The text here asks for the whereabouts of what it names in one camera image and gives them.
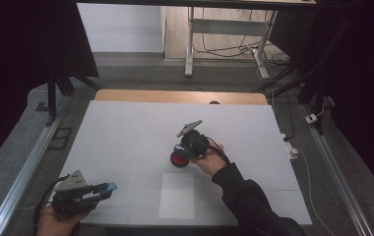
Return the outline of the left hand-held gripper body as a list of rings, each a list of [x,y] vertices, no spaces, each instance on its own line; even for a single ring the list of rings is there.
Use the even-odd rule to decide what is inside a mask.
[[[98,200],[85,195],[94,191],[94,185],[89,185],[82,172],[76,170],[68,175],[55,189],[52,206],[57,213],[63,215],[77,215],[94,210]]]

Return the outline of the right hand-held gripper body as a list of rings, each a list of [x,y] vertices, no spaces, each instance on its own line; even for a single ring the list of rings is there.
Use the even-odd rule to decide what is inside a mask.
[[[189,159],[200,157],[207,151],[209,146],[210,142],[208,138],[196,130],[196,127],[201,123],[202,120],[198,120],[185,124],[181,131],[176,135],[177,138],[180,138],[179,145],[192,152]]]

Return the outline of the round red ink pad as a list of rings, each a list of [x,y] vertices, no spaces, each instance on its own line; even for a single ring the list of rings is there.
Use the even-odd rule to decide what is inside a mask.
[[[177,168],[183,168],[190,163],[188,158],[181,156],[175,151],[171,154],[170,161]]]

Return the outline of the white paper sheet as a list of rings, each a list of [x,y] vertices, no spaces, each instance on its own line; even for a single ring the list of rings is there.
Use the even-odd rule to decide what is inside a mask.
[[[159,217],[163,219],[194,219],[194,206],[194,175],[163,173]]]

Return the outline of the person's right hand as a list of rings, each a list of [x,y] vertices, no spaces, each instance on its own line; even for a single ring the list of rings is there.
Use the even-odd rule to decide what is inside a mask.
[[[215,149],[208,148],[202,157],[191,160],[192,163],[210,176],[215,175],[226,166],[226,162],[218,155],[219,152],[224,153],[223,146],[215,146]]]

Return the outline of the person's left hand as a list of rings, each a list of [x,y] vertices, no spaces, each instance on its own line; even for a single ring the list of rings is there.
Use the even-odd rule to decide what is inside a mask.
[[[40,212],[36,236],[70,236],[73,228],[87,215],[84,212],[74,216],[61,216],[52,206],[47,206]]]

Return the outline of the wooden table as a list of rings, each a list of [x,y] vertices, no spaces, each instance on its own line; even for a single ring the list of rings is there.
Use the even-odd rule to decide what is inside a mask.
[[[261,93],[141,89],[101,89],[96,93],[94,100],[200,104],[268,104],[266,97]]]

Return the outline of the white table cover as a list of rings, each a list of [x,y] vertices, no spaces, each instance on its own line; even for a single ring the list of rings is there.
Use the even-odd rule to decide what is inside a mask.
[[[81,170],[87,182],[117,185],[112,197],[84,220],[107,226],[229,226],[236,220],[221,189],[194,164],[172,165],[170,155],[185,124],[224,147],[246,179],[256,181],[273,211],[311,224],[306,204],[268,105],[93,101],[62,171]],[[159,217],[163,173],[194,175],[195,218]]]

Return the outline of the black metal stand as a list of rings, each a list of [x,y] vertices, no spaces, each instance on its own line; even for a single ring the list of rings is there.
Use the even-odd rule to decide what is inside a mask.
[[[71,79],[75,78],[86,86],[99,91],[101,86],[81,74],[68,76],[65,73],[53,72],[48,76],[47,81],[47,98],[48,98],[48,120],[46,125],[51,126],[57,117],[57,103],[56,103],[56,89],[59,89],[65,96],[70,96],[74,93],[74,86]]]
[[[324,103],[327,71],[332,66],[332,56],[353,20],[351,14],[343,12],[297,13],[278,11],[269,40],[285,52],[290,61],[265,85],[255,88],[262,92],[274,83],[280,82],[287,74],[297,71],[298,77],[286,86],[277,88],[274,96],[303,85],[297,100],[308,103],[315,99],[315,112],[320,115],[315,123],[322,131],[322,105]]]

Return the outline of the white power strip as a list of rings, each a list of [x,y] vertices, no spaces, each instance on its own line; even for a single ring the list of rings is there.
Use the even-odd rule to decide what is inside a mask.
[[[287,155],[289,156],[289,158],[296,159],[298,157],[298,150],[294,148],[290,142],[284,142],[284,145],[285,145],[285,151]]]

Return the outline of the white-legged desk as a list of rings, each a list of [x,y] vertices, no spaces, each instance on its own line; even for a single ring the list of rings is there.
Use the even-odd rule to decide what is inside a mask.
[[[115,4],[133,6],[186,7],[188,9],[188,43],[186,48],[185,76],[193,73],[193,35],[195,33],[261,36],[259,48],[253,53],[258,66],[277,11],[315,10],[315,0],[75,0],[85,4]],[[271,15],[265,22],[240,22],[238,20],[196,19],[196,8],[268,10]]]

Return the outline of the black curtain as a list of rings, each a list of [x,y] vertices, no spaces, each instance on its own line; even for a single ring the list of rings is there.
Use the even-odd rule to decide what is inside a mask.
[[[332,119],[374,175],[374,0],[317,0],[353,20],[327,71]]]
[[[49,78],[97,77],[78,0],[0,0],[0,147]]]

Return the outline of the aluminium rail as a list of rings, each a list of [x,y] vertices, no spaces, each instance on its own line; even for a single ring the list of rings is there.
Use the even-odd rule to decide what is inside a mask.
[[[347,212],[359,236],[374,236],[373,230],[365,217],[365,214],[350,189],[335,157],[323,135],[321,135],[313,124],[308,125],[310,133],[321,153],[325,165],[329,170],[341,199],[346,206]]]
[[[47,147],[52,139],[58,125],[64,117],[64,112],[59,111],[57,116],[42,129],[36,143],[33,145],[24,166],[13,182],[9,192],[0,206],[0,236],[4,233],[10,222],[14,211],[16,210],[26,188],[28,187],[31,177],[37,169]]]

